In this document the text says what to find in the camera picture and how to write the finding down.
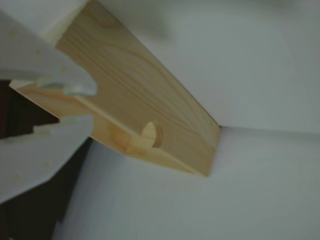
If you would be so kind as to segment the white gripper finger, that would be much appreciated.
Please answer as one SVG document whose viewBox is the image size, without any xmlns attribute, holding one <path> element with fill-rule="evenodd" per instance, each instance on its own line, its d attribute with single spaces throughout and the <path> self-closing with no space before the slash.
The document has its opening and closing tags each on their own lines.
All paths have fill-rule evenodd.
<svg viewBox="0 0 320 240">
<path fill-rule="evenodd" d="M 0 78 L 31 81 L 39 88 L 57 88 L 66 95 L 97 93 L 91 75 L 23 24 L 0 13 Z"/>
<path fill-rule="evenodd" d="M 0 202 L 49 181 L 93 130 L 89 114 L 62 117 L 33 127 L 30 134 L 0 141 Z"/>
</svg>

